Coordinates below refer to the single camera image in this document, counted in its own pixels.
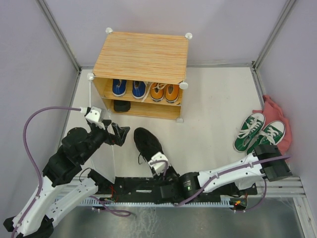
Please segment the blue sneaker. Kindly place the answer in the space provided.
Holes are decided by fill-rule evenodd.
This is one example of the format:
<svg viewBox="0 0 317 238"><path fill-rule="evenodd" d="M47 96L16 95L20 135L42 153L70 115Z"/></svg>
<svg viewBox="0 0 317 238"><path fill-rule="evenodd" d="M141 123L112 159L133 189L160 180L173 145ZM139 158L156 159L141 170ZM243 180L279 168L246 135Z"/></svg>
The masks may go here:
<svg viewBox="0 0 317 238"><path fill-rule="evenodd" d="M126 80L114 79L112 82L112 93L116 97L122 97L126 93Z"/></svg>
<svg viewBox="0 0 317 238"><path fill-rule="evenodd" d="M143 81L133 81L132 95L135 99L143 99L146 94L146 84Z"/></svg>

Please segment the orange sneaker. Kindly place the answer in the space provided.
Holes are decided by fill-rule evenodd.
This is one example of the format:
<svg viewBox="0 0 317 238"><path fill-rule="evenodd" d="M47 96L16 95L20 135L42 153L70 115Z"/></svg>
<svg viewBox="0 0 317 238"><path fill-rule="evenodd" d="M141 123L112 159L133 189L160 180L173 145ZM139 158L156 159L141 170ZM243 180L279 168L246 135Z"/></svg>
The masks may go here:
<svg viewBox="0 0 317 238"><path fill-rule="evenodd" d="M142 102L144 102L147 97L150 95L150 98L154 102L160 102L164 97L164 88L166 84L163 83L150 83Z"/></svg>
<svg viewBox="0 0 317 238"><path fill-rule="evenodd" d="M165 90L165 99L168 103L175 103L179 97L179 85L168 84Z"/></svg>

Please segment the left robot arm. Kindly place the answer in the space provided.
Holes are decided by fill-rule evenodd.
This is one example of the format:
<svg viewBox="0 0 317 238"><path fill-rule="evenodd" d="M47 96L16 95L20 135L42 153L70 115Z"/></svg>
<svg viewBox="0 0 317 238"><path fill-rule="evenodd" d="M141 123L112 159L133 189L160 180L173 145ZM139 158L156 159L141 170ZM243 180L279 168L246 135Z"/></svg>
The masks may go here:
<svg viewBox="0 0 317 238"><path fill-rule="evenodd" d="M103 144L124 144L130 128L119 127L110 120L104 120L104 123L112 126L113 134L94 123L90 124L90 132L82 127L75 127L67 133L57 152L44 167L40 183L22 211L4 221L4 227L13 237L48 238L65 215L85 198L97 192L108 191L112 182L91 170L75 189L61 200L55 200Z"/></svg>

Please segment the green sneaker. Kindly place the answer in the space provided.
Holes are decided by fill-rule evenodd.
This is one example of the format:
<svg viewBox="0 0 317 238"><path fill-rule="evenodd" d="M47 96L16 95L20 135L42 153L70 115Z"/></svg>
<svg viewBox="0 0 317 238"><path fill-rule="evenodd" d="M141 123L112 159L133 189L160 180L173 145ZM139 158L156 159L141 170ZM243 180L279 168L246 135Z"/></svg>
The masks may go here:
<svg viewBox="0 0 317 238"><path fill-rule="evenodd" d="M285 124L282 121L276 120L269 123L256 136L256 140L247 149L247 154L253 153L255 147L259 145L277 145L285 136Z"/></svg>
<svg viewBox="0 0 317 238"><path fill-rule="evenodd" d="M262 130L265 123L265 115L253 113L249 115L241 125L241 128L233 142L233 148L239 152L245 152L251 141Z"/></svg>

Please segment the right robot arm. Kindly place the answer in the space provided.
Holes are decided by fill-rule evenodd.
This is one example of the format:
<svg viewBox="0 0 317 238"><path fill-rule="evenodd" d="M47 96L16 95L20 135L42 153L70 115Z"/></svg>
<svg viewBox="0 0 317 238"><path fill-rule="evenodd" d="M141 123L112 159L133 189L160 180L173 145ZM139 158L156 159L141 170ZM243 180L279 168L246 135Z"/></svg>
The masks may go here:
<svg viewBox="0 0 317 238"><path fill-rule="evenodd" d="M290 155L282 155L277 146L259 145L245 158L230 165L200 172L190 172L165 181L155 189L160 202L182 206L227 185L231 193L238 194L260 179L269 182L292 176L286 162Z"/></svg>

